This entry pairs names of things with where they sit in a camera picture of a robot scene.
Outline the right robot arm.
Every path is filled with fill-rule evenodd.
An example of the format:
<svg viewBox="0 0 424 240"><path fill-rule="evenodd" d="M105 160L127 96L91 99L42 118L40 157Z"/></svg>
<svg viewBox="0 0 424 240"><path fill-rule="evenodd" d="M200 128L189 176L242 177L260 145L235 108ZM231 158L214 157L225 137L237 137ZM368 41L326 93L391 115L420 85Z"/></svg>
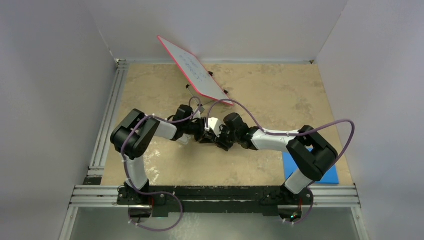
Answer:
<svg viewBox="0 0 424 240"><path fill-rule="evenodd" d="M205 130L214 134L215 143L225 151L239 144L247 150L289 153L297 169L281 186L280 196L288 204L320 181L338 157L336 149L309 125L292 131L261 129L249 127L238 113L231 113L224 120L208 118Z"/></svg>

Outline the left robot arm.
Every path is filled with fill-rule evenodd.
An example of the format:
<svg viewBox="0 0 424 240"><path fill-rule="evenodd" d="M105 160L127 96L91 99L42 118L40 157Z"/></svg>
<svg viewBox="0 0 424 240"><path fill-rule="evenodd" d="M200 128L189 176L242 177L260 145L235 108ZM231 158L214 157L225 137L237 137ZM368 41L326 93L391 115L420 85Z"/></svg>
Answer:
<svg viewBox="0 0 424 240"><path fill-rule="evenodd" d="M138 205L146 203L151 192L145 171L144 154L154 137L187 144L190 138L198 143L213 143L219 136L216 119L201 117L199 109L180 105L167 119L146 115L133 109L110 136L114 149L123 158L125 183L131 187L129 197Z"/></svg>

